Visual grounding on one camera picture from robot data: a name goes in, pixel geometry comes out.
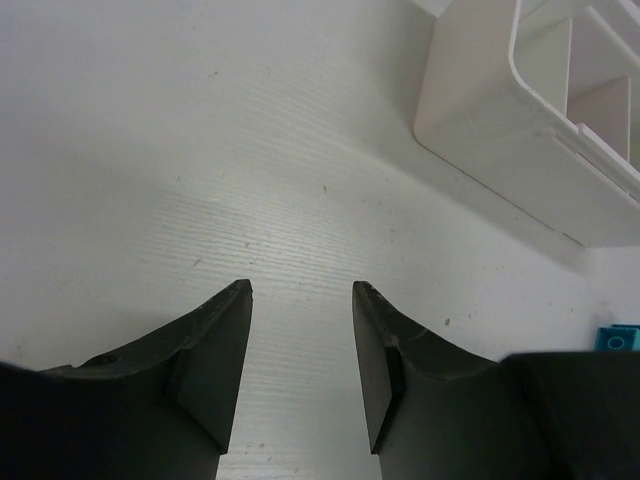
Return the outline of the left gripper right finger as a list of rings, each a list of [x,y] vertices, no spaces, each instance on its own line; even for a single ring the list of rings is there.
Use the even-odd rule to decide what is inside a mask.
[[[386,479],[635,479],[635,352],[475,355],[352,289],[371,452]]]

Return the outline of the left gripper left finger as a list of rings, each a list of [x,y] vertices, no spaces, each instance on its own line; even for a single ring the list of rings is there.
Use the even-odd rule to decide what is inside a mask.
[[[212,479],[226,454],[252,317],[237,280],[80,366],[1,367],[5,479]]]

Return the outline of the light blue lego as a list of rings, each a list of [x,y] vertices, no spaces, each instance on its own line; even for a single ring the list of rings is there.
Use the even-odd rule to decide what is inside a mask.
[[[594,342],[595,351],[638,351],[640,327],[633,324],[612,324],[599,327]]]

